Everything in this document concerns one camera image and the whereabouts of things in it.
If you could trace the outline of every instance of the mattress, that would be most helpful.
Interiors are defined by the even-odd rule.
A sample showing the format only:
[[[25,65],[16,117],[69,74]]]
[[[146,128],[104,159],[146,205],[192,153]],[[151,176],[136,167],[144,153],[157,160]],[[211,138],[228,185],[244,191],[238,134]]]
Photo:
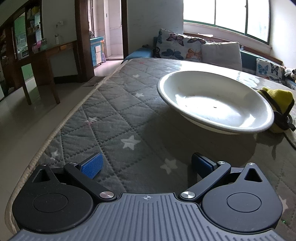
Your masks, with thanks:
[[[283,204],[276,231],[286,240],[294,241],[296,152],[285,136],[268,131],[255,135],[210,132],[186,120],[158,95],[156,86],[161,77],[181,69],[194,69],[196,64],[202,63],[132,59],[95,86],[49,136],[24,171],[5,212],[10,231],[18,230],[12,203],[40,163],[47,163],[51,168],[63,167],[101,152],[104,167],[94,179],[116,194],[179,194],[201,179],[190,164],[192,154],[199,152],[233,167],[255,162]],[[235,70],[229,70],[229,77],[258,89],[262,86],[286,88]]]

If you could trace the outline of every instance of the tiled floor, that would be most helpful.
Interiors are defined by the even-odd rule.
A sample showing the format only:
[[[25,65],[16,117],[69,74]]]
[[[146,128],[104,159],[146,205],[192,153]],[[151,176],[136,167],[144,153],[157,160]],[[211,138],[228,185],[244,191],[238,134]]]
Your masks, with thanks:
[[[27,88],[32,105],[28,106],[24,92],[16,90],[0,102],[0,240],[11,233],[4,223],[8,199],[26,166],[68,112],[87,95],[93,87],[83,83],[58,84],[61,103],[55,104],[49,88],[36,87],[34,79]]]
[[[111,56],[107,57],[106,59],[107,60],[110,60],[110,59],[123,59],[123,54],[111,55]]]
[[[107,76],[113,73],[122,63],[122,60],[106,61],[101,65],[94,67],[95,76]]]

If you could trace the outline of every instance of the white pillow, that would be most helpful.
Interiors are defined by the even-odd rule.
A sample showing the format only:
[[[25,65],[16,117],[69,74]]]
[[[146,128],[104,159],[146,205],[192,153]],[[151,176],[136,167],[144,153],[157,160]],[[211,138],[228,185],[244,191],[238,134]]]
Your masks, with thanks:
[[[206,43],[201,45],[202,61],[242,71],[242,57],[238,42]]]
[[[206,41],[161,28],[159,30],[155,57],[178,60],[202,61],[200,46]]]

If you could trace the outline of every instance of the window frame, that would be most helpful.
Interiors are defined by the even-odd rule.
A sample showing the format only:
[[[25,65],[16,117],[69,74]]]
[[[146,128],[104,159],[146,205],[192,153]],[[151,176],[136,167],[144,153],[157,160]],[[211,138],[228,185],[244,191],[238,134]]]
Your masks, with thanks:
[[[268,0],[268,2],[269,2],[269,25],[268,25],[268,38],[267,38],[267,42],[264,41],[264,40],[262,40],[262,39],[259,39],[259,38],[255,37],[255,36],[252,36],[250,34],[247,34],[247,30],[248,30],[248,13],[249,13],[248,0],[246,0],[246,21],[245,21],[245,31],[244,31],[244,33],[239,32],[239,31],[236,31],[236,30],[233,30],[233,29],[230,29],[230,28],[225,28],[225,27],[216,25],[216,0],[215,0],[214,24],[204,23],[204,22],[198,22],[198,21],[192,21],[192,20],[185,20],[185,19],[183,19],[183,22],[187,22],[187,23],[199,23],[199,24],[204,24],[204,25],[208,25],[208,26],[212,26],[212,27],[217,27],[217,28],[225,29],[225,30],[228,30],[228,31],[231,31],[231,32],[235,32],[235,33],[238,33],[238,34],[241,34],[241,35],[250,37],[252,39],[255,39],[257,41],[260,41],[262,43],[265,43],[265,44],[269,45],[269,43],[270,43],[270,30],[271,30],[271,0]]]

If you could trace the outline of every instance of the gray ribbed plate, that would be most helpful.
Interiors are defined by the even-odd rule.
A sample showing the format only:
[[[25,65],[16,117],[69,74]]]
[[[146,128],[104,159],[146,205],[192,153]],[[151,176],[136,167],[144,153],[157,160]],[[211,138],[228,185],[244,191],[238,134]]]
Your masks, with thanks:
[[[166,194],[128,194],[100,204],[83,224],[59,234],[21,230],[13,241],[284,241],[275,231],[241,235],[221,230],[204,218],[195,203]]]

